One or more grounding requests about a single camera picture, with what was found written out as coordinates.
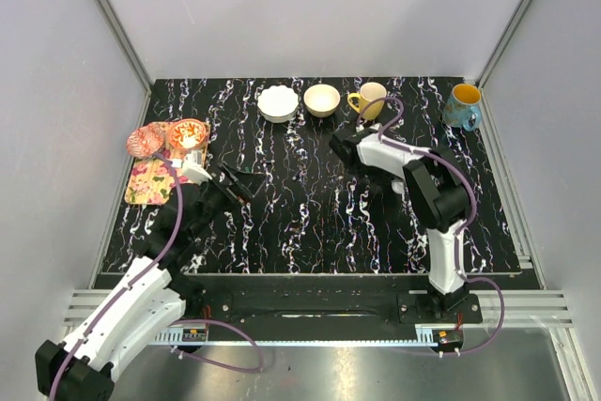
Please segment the white remote control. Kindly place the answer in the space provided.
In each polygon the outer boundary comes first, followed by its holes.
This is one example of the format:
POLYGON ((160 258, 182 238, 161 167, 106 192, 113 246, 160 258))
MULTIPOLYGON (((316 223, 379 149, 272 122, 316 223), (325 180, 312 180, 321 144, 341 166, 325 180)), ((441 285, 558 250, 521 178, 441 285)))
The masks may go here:
POLYGON ((405 183, 403 180, 397 179, 391 183, 392 190, 397 194, 402 194, 405 190, 405 183))

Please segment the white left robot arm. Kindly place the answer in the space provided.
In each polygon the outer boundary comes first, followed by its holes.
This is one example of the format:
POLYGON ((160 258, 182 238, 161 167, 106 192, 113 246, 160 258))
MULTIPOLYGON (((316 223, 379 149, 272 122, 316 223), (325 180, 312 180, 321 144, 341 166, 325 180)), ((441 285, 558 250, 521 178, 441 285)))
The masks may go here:
POLYGON ((184 269, 212 221, 250 203, 264 182, 261 173, 224 163, 193 183, 177 182, 144 249, 112 291, 61 342, 38 348, 39 392, 51 400, 107 400, 146 346, 164 344, 184 356, 201 347, 209 326, 228 328, 227 317, 212 317, 203 286, 184 269))

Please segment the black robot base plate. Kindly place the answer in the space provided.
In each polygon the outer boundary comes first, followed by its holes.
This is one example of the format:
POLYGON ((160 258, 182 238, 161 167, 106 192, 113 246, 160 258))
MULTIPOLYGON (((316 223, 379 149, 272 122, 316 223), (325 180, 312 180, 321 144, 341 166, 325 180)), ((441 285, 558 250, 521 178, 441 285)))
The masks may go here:
POLYGON ((208 317, 236 327, 271 322, 369 322, 452 328, 480 326, 483 315, 470 293, 455 308, 435 312, 424 275, 184 276, 187 318, 208 317))

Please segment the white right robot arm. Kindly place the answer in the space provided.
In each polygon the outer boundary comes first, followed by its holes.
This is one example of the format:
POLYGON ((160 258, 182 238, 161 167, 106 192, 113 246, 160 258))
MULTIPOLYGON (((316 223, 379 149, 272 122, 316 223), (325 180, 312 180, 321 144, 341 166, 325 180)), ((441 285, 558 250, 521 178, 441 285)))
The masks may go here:
POLYGON ((453 151, 390 139, 377 125, 338 131, 329 146, 348 172, 388 182, 395 192, 408 194, 412 211, 427 234, 428 314, 439 322, 451 320, 469 294, 464 231, 476 208, 475 194, 453 151))

